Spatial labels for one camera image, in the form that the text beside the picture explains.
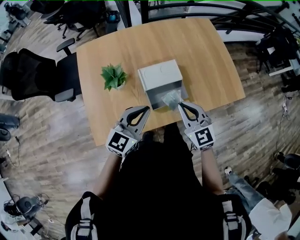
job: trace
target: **floor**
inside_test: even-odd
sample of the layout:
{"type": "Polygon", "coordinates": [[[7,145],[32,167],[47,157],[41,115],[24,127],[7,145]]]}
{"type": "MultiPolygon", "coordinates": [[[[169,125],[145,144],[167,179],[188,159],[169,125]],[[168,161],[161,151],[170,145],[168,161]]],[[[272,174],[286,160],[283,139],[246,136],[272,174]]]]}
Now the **floor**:
{"type": "MultiPolygon", "coordinates": [[[[67,39],[76,33],[67,32],[67,39]]],[[[95,38],[88,31],[75,48],[95,38]]],[[[59,60],[64,53],[56,53],[56,46],[63,42],[61,31],[45,25],[39,14],[31,17],[31,23],[18,29],[10,40],[6,53],[28,48],[43,57],[59,60]]],[[[280,76],[270,78],[263,71],[256,73],[256,58],[247,55],[247,44],[230,44],[227,49],[240,75],[246,98],[208,113],[216,134],[214,151],[225,183],[229,187],[223,169],[230,165],[240,176],[272,180],[270,166],[281,163],[273,160],[284,95],[281,93],[280,76]]],[[[278,150],[300,153],[300,97],[287,101],[289,117],[281,121],[278,150]]],[[[64,236],[66,217],[82,193],[91,190],[108,157],[104,146],[96,147],[89,128],[82,96],[74,102],[53,102],[48,97],[33,97],[25,102],[0,100],[0,112],[20,117],[20,127],[12,132],[18,136],[20,166],[1,166],[3,177],[9,177],[7,187],[12,194],[34,196],[46,193],[50,202],[37,214],[45,227],[44,234],[60,239],[64,236]]],[[[183,132],[182,122],[178,122],[183,132]]],[[[156,129],[157,140],[163,130],[156,129]]],[[[18,144],[15,138],[6,143],[11,160],[18,165],[18,144]]],[[[7,157],[4,143],[0,143],[0,156],[7,157]]],[[[196,175],[201,181],[201,159],[193,152],[196,175]]]]}

